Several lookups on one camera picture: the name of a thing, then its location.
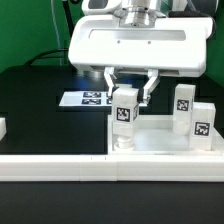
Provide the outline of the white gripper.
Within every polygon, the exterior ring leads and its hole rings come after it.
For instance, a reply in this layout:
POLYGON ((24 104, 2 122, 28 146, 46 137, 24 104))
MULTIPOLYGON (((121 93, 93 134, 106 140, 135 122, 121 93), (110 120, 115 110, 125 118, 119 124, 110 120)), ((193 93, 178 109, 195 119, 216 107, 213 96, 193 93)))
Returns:
POLYGON ((68 58, 79 70, 105 68, 109 98, 117 69, 136 74, 148 70, 143 87, 143 102, 148 104, 160 82, 158 70, 175 77, 199 77, 205 72, 206 40, 212 28, 209 17, 159 18, 150 28, 122 27, 112 15, 85 16, 74 29, 68 58))

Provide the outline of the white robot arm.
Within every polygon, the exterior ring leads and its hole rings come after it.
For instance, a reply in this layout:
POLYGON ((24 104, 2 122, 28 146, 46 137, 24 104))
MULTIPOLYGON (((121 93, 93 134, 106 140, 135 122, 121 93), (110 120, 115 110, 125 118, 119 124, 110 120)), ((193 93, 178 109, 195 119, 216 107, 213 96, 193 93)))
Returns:
POLYGON ((148 102, 161 76, 199 77, 220 0, 83 0, 68 52, 81 71, 101 71, 110 90, 117 73, 149 77, 148 102))

